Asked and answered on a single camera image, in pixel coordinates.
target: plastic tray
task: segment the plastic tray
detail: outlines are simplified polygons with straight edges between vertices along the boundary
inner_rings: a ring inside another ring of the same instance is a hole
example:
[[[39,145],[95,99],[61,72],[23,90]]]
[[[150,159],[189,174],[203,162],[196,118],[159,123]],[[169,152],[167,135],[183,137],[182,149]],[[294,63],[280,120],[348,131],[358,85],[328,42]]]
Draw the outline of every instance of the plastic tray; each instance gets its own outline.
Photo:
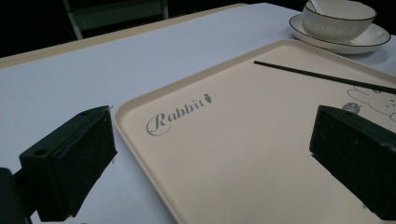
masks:
[[[116,127],[177,222],[382,223],[312,158],[309,141],[319,105],[395,132],[395,109],[379,108],[394,95],[254,61],[396,86],[396,77],[281,40],[121,105]]]

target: bowl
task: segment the bowl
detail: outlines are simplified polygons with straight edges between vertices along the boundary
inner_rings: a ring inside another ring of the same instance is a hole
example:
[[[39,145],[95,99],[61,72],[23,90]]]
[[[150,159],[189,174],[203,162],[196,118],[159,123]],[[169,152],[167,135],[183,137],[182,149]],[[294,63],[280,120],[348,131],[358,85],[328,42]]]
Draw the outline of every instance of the bowl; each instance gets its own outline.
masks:
[[[302,25],[307,34],[332,42],[348,41],[361,35],[376,17],[372,7],[347,0],[317,0],[323,14],[305,3]]]

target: printed logo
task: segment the printed logo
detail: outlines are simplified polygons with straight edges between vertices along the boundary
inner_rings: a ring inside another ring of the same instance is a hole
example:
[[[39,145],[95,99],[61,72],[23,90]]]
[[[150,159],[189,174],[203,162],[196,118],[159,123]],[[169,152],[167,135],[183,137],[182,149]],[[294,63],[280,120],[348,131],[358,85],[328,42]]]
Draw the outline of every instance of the printed logo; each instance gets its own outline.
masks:
[[[192,112],[197,111],[198,109],[201,109],[204,106],[209,105],[211,103],[212,103],[212,98],[209,96],[209,94],[206,93],[204,94],[204,100],[203,99],[192,100],[188,104],[184,104],[181,107],[177,107],[172,113],[169,114],[160,113],[154,116],[152,119],[148,121],[146,130],[148,134],[153,136],[163,135],[171,129],[174,121],[181,118],[185,118],[187,115],[191,114]]]
[[[361,107],[355,103],[347,103],[343,106],[343,110],[349,111],[354,114],[359,114],[359,112],[361,112]]]

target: chopstick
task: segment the chopstick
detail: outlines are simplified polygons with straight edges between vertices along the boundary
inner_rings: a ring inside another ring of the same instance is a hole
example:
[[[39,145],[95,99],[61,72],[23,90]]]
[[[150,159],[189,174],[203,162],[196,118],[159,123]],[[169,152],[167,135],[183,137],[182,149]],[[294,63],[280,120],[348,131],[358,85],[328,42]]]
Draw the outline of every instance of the chopstick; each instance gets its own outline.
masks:
[[[359,86],[359,87],[363,87],[363,88],[367,88],[367,89],[372,89],[372,90],[376,90],[376,91],[384,91],[384,92],[388,92],[391,94],[396,94],[396,89],[393,89],[390,87],[379,86],[379,85],[375,85],[375,84],[371,84],[371,83],[360,82],[360,81],[350,80],[350,79],[341,78],[341,77],[332,77],[332,76],[323,75],[320,73],[309,72],[309,71],[300,70],[297,68],[291,68],[291,67],[287,67],[287,66],[273,64],[273,63],[263,63],[263,62],[259,62],[259,61],[254,61],[254,63],[258,64],[258,65],[272,67],[272,68],[276,68],[276,69],[280,69],[280,70],[284,70],[284,71],[288,71],[288,72],[292,72],[292,73],[297,73],[297,74],[301,74],[301,75],[306,75],[306,76],[310,76],[310,77],[318,77],[318,78],[323,78],[323,79],[327,79],[330,81],[335,81],[335,82],[345,83],[345,84],[349,84],[349,85],[353,85],[353,86]]]

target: white plate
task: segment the white plate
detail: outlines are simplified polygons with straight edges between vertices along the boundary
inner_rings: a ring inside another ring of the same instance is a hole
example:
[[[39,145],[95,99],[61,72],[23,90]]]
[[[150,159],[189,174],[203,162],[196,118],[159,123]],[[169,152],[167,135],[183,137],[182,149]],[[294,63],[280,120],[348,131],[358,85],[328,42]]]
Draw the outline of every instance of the white plate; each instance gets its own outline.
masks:
[[[373,51],[390,41],[390,34],[375,24],[371,24],[363,34],[355,39],[340,43],[321,40],[308,35],[302,26],[302,15],[290,18],[289,24],[293,28],[294,36],[299,40],[339,54],[358,54]]]

